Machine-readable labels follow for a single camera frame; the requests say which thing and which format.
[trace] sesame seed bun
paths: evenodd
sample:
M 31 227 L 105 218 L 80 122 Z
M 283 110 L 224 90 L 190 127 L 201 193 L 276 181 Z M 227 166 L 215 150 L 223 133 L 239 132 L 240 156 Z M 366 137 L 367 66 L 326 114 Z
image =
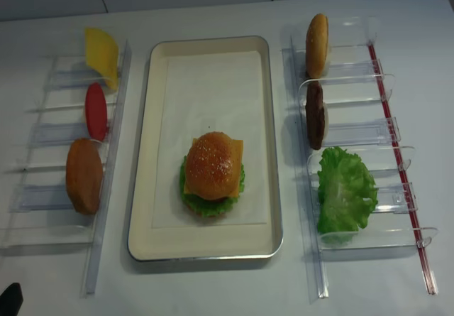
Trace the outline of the sesame seed bun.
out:
M 320 78 L 328 54 L 328 18 L 319 13 L 306 34 L 306 71 L 310 78 Z
M 241 158 L 233 140 L 217 131 L 197 139 L 184 167 L 188 188 L 205 200 L 227 197 L 238 187 L 240 172 Z

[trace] cheese slice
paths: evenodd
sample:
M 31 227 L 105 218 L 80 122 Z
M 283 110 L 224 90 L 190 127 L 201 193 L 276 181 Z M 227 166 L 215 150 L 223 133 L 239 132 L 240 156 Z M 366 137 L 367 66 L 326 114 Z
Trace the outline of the cheese slice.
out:
M 98 28 L 85 28 L 85 63 L 104 77 L 107 86 L 118 90 L 118 45 Z
M 196 143 L 197 138 L 192 139 L 192 145 Z M 233 147 L 236 148 L 236 151 L 240 154 L 240 159 L 243 159 L 243 140 L 232 140 L 233 141 Z M 184 188 L 183 188 L 183 193 L 184 194 L 192 194 L 189 188 L 187 187 L 186 182 L 184 182 Z M 240 196 L 240 181 L 238 181 L 238 185 L 236 186 L 236 189 L 232 191 L 228 195 L 228 197 L 239 197 Z

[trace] tomato slice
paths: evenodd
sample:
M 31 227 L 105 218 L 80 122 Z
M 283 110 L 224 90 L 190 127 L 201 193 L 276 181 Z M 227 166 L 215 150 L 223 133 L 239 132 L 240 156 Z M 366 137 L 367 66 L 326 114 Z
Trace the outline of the tomato slice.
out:
M 85 96 L 85 121 L 91 138 L 103 141 L 107 134 L 107 104 L 99 83 L 88 87 Z

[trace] white table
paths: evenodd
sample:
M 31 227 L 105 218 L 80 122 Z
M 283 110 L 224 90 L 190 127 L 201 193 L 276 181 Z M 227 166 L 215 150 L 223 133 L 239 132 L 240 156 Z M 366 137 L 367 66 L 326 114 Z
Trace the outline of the white table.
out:
M 426 294 L 418 256 L 329 263 L 330 298 L 314 302 L 309 297 L 308 275 L 313 273 L 306 272 L 304 262 L 294 169 L 284 158 L 293 136 L 284 123 L 287 96 L 281 49 L 288 43 L 292 24 L 320 11 L 328 16 L 373 15 L 382 24 L 377 53 L 384 71 L 397 78 L 391 110 L 399 122 L 401 144 L 417 149 L 409 177 L 419 203 L 419 221 L 440 229 L 428 248 L 440 290 L 436 297 Z M 62 26 L 118 28 L 131 42 L 133 60 L 96 295 L 79 299 L 83 250 L 55 249 L 54 255 L 30 251 L 25 256 L 9 252 L 0 258 L 0 290 L 13 281 L 21 283 L 25 302 L 20 315 L 452 313 L 454 15 L 448 0 L 296 0 L 17 21 L 0 24 L 0 50 L 18 34 Z M 203 271 L 211 266 L 199 264 L 192 272 L 178 273 L 167 266 L 136 263 L 126 249 L 135 157 L 132 140 L 138 142 L 150 51 L 164 40 L 242 35 L 260 35 L 270 44 L 284 244 L 261 269 Z M 7 57 L 0 52 L 4 63 Z

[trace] lettuce leaf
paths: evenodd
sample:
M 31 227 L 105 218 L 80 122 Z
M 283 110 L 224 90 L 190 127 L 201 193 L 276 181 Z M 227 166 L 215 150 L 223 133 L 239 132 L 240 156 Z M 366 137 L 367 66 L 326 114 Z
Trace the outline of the lettuce leaf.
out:
M 319 233 L 364 229 L 377 206 L 378 188 L 361 157 L 340 147 L 327 148 L 320 164 Z
M 212 202 L 202 199 L 198 195 L 185 194 L 184 183 L 186 182 L 186 176 L 184 174 L 184 166 L 186 165 L 186 156 L 184 157 L 183 164 L 179 169 L 179 192 L 182 196 L 183 202 L 192 209 L 193 212 L 200 215 L 201 217 L 215 217 L 217 215 L 229 212 L 233 208 L 233 204 L 238 201 L 237 197 L 227 197 L 221 202 Z M 241 165 L 240 174 L 240 193 L 244 192 L 244 166 Z

